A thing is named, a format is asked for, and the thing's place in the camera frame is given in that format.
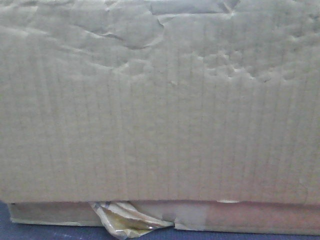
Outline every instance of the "cardboard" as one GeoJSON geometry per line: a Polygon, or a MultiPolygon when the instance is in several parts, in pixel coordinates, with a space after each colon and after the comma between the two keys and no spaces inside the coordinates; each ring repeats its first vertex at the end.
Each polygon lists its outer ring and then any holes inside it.
{"type": "Polygon", "coordinates": [[[0,199],[320,204],[319,0],[0,2],[0,199]]]}

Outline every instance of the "torn cardboard surface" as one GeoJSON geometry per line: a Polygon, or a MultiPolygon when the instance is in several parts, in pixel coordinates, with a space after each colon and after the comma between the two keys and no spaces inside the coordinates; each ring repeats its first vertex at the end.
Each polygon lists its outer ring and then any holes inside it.
{"type": "Polygon", "coordinates": [[[0,198],[320,204],[319,0],[3,0],[0,198]]]}

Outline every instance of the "blue surface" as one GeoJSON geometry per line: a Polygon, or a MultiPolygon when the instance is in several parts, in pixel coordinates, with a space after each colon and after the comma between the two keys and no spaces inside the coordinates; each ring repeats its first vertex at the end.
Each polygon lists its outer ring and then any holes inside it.
{"type": "MultiPolygon", "coordinates": [[[[320,236],[244,234],[159,229],[138,240],[320,240],[320,236]]],[[[0,240],[115,240],[103,227],[28,225],[10,222],[7,205],[0,202],[0,240]]]]}

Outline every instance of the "crumpled plastic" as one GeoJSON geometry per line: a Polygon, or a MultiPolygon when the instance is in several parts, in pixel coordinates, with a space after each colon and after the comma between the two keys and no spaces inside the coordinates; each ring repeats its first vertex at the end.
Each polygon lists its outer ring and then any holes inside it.
{"type": "Polygon", "coordinates": [[[137,238],[174,225],[139,212],[129,202],[90,202],[90,205],[107,231],[119,240],[137,238]]]}

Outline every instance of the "corrugated cardboard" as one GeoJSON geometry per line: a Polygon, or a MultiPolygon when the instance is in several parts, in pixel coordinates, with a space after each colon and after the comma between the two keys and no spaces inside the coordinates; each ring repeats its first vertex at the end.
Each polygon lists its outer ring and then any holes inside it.
{"type": "Polygon", "coordinates": [[[320,204],[319,8],[0,1],[0,198],[320,204]]]}

